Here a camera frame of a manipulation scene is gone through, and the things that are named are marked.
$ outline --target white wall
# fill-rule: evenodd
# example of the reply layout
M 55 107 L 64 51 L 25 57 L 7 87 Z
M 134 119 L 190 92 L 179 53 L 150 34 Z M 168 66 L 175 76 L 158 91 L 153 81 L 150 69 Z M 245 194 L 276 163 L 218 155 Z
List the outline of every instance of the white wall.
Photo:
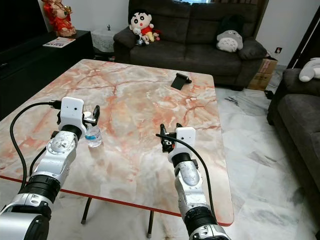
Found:
M 38 1 L 43 9 L 43 2 Z M 129 0 L 62 0 L 62 3 L 71 6 L 71 22 L 76 29 L 93 31 L 110 24 L 111 29 L 122 30 L 128 26 Z
M 319 0 L 269 0 L 256 40 L 279 65 L 289 64 L 319 5 Z M 277 47 L 281 53 L 274 53 Z

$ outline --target black cabinet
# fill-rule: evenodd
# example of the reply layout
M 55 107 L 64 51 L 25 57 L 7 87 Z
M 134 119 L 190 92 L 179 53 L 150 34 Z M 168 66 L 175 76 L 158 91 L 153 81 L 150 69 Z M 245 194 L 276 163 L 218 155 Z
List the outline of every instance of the black cabinet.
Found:
M 6 62 L 0 69 L 0 120 L 51 83 L 81 59 L 93 59 L 91 33 L 77 30 L 76 40 L 63 48 L 42 44 L 55 39 L 53 32 L 38 37 L 38 47 Z

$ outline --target marble floor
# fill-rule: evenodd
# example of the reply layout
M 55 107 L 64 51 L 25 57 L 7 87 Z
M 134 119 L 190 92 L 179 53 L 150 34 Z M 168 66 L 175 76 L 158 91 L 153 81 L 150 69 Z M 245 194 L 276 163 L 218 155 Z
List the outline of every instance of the marble floor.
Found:
M 273 74 L 275 91 L 282 70 Z M 266 115 L 263 91 L 216 88 L 234 207 L 234 223 L 225 227 L 232 240 L 315 240 L 318 226 L 295 179 L 287 155 Z M 0 206 L 19 184 L 0 179 Z M 146 239 L 149 212 L 93 199 L 81 225 L 86 199 L 60 192 L 52 211 L 49 240 Z M 187 240 L 182 219 L 155 213 L 152 239 Z

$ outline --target table leg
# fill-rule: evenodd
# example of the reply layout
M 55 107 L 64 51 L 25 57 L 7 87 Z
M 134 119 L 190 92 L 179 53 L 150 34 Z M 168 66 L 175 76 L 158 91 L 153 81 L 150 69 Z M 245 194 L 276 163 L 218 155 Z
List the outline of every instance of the table leg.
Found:
M 86 201 L 86 204 L 85 204 L 85 208 L 84 208 L 81 224 L 86 224 L 87 215 L 88 215 L 88 211 L 89 211 L 91 200 L 92 200 L 92 198 L 88 197 L 88 200 Z
M 150 211 L 150 217 L 149 217 L 149 227 L 148 227 L 148 234 L 147 234 L 147 238 L 150 239 L 151 238 L 151 231 L 152 231 L 152 225 L 154 223 L 154 211 Z

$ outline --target water bottle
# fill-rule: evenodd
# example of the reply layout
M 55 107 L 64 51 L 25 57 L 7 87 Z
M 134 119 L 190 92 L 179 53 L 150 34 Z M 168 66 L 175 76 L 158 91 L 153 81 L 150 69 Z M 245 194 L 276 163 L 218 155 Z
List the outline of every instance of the water bottle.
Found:
M 85 112 L 84 116 L 87 117 L 89 114 L 90 112 Z M 98 125 L 92 126 L 91 124 L 88 124 L 84 137 L 88 146 L 91 148 L 98 147 L 102 143 L 100 128 Z

